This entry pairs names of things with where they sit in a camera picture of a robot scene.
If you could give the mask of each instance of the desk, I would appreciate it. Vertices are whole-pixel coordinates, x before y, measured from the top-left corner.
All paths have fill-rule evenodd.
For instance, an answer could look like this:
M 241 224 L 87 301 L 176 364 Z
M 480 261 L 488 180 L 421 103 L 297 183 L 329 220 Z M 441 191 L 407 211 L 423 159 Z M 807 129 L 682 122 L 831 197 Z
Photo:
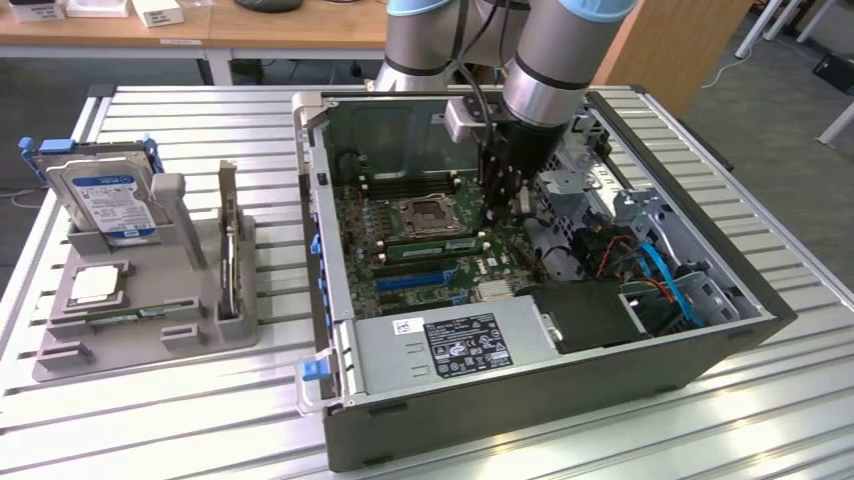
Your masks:
M 151 29 L 135 14 L 18 24 L 0 1 L 0 57 L 201 59 L 215 85 L 232 85 L 233 58 L 383 59 L 385 5 L 375 0 L 305 0 L 283 14 L 217 0 L 213 7 L 184 9 L 184 16 L 184 23 Z
M 187 21 L 145 28 L 128 18 L 67 18 L 17 23 L 0 2 L 0 57 L 205 59 L 211 9 L 184 10 Z
M 385 5 L 376 0 L 304 0 L 293 12 L 263 14 L 219 0 L 212 8 L 209 48 L 215 85 L 231 85 L 233 58 L 381 60 Z
M 151 133 L 164 168 L 188 175 L 184 201 L 195 218 L 215 215 L 219 160 L 237 163 L 237 196 L 257 226 L 261 339 L 244 350 L 85 380 L 33 382 L 55 266 L 68 254 L 68 215 L 48 194 L 0 301 L 0 474 L 667 480 L 818 478 L 854 467 L 851 292 L 655 99 L 624 87 L 594 87 L 798 320 L 679 391 L 333 475 L 320 418 L 297 415 L 293 386 L 293 363 L 313 352 L 315 282 L 304 268 L 291 96 L 317 88 L 355 89 L 119 87 L 112 98 L 87 100 L 72 137 L 111 142 Z M 643 170 L 614 139 L 611 148 L 615 165 L 640 186 Z

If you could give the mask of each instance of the red cable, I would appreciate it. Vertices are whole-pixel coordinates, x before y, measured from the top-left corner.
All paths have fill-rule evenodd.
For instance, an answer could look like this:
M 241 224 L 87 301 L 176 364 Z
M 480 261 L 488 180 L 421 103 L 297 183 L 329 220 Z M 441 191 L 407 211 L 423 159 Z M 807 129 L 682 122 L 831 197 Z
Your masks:
M 620 240 L 620 239 L 626 239 L 626 240 L 631 241 L 631 237 L 627 236 L 627 235 L 618 235 L 611 239 L 611 241 L 608 242 L 608 248 L 604 250 L 604 256 L 602 257 L 602 263 L 599 263 L 599 270 L 596 271 L 596 278 L 602 277 L 602 272 L 604 270 L 604 262 L 607 262 L 608 256 L 611 255 L 611 248 L 614 248 L 614 243 L 616 242 L 616 240 Z

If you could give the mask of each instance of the blue cable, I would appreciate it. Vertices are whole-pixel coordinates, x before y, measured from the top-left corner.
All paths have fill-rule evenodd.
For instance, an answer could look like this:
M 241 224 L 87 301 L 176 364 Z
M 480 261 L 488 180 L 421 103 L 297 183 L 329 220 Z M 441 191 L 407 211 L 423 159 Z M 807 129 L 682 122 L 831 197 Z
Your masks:
M 675 297 L 676 302 L 679 303 L 679 308 L 682 308 L 684 319 L 698 327 L 702 327 L 703 324 L 694 316 L 694 309 L 691 308 L 691 304 L 684 299 L 684 296 L 682 295 L 682 292 L 676 287 L 676 282 L 672 279 L 672 275 L 670 275 L 670 269 L 667 268 L 667 263 L 664 263 L 664 259 L 662 258 L 660 254 L 652 248 L 652 245 L 650 245 L 648 243 L 640 242 L 638 244 L 638 248 L 640 248 L 646 252 L 646 254 L 650 256 L 650 258 L 652 259 L 652 262 L 655 263 L 655 266 L 658 267 L 658 270 L 662 272 L 662 275 L 664 276 L 664 281 L 667 282 L 667 286 L 670 287 L 672 296 Z
M 638 263 L 640 264 L 643 275 L 652 278 L 652 269 L 650 268 L 650 264 L 646 263 L 646 258 L 643 258 L 643 255 L 638 256 Z

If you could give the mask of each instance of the metal table surface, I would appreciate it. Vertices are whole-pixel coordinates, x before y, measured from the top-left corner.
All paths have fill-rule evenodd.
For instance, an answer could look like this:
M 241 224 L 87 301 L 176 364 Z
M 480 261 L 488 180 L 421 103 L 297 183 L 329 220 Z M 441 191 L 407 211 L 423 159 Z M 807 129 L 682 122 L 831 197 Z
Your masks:
M 376 468 L 329 472 L 320 419 L 297 415 L 293 397 L 291 363 L 312 351 L 295 90 L 121 87 L 111 98 L 87 100 L 75 138 L 136 140 L 151 133 L 165 169 L 187 175 L 195 217 L 212 215 L 217 204 L 219 159 L 237 163 L 239 199 L 259 226 L 261 340 L 245 350 L 36 383 L 33 356 L 69 248 L 68 216 L 49 194 L 0 303 L 0 473 L 248 479 L 854 475 L 851 293 L 655 101 L 619 87 L 600 91 L 798 320 L 678 392 Z M 623 174 L 643 184 L 642 170 L 614 147 Z

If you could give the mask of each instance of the wooden table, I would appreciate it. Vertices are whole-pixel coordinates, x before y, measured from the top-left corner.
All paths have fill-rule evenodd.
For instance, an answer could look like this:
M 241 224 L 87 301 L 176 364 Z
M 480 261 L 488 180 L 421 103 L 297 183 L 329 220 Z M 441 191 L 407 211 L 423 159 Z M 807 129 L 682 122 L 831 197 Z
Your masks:
M 0 57 L 204 59 L 211 13 L 188 9 L 184 23 L 152 29 L 136 14 L 17 23 L 0 0 Z
M 376 0 L 304 0 L 297 10 L 281 14 L 252 12 L 217 0 L 212 10 L 205 52 L 216 85 L 231 85 L 227 61 L 233 58 L 383 59 L 387 15 Z
M 215 85 L 231 85 L 235 58 L 381 59 L 385 5 L 305 0 L 299 10 L 264 14 L 232 0 L 184 9 L 187 21 L 147 29 L 128 18 L 17 23 L 0 0 L 0 57 L 193 58 L 207 60 Z

